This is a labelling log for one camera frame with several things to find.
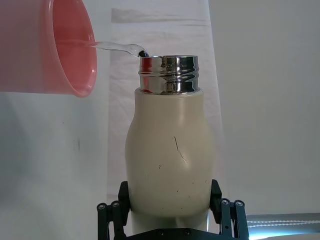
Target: bottle neck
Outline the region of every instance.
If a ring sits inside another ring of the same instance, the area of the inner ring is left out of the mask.
[[[199,91],[197,56],[140,58],[140,89],[155,95],[182,95]]]

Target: white wall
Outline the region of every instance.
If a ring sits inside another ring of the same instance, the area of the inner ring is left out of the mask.
[[[320,212],[320,1],[211,0],[230,197]]]
[[[84,3],[96,39],[108,40],[108,2]],[[97,239],[96,206],[107,196],[109,64],[109,53],[98,52],[87,98],[0,93],[0,239]]]

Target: white cloth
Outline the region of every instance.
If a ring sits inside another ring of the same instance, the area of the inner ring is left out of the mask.
[[[141,45],[152,56],[198,56],[199,85],[205,93],[205,113],[218,152],[214,178],[224,189],[222,123],[208,0],[114,0],[112,4],[113,42]],[[135,110],[140,60],[114,51],[110,62],[107,191],[116,195],[127,179],[125,142]]]

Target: scratch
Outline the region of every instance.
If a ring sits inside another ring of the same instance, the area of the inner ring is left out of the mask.
[[[180,152],[179,150],[179,147],[178,147],[178,142],[177,142],[177,138],[176,136],[173,136],[174,138],[174,142],[175,142],[175,146],[176,146],[176,150],[178,151],[178,153],[180,154],[181,158],[183,159],[183,161],[188,164],[188,161],[184,158],[184,156],[182,155],[182,153]]]
[[[177,150],[178,152],[180,152],[180,151],[179,151],[179,147],[178,147],[178,143],[177,143],[176,136],[174,136],[174,141],[175,141],[176,150]]]

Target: white backdrop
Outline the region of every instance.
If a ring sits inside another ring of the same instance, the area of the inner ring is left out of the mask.
[[[230,196],[319,213],[320,1],[210,2]]]

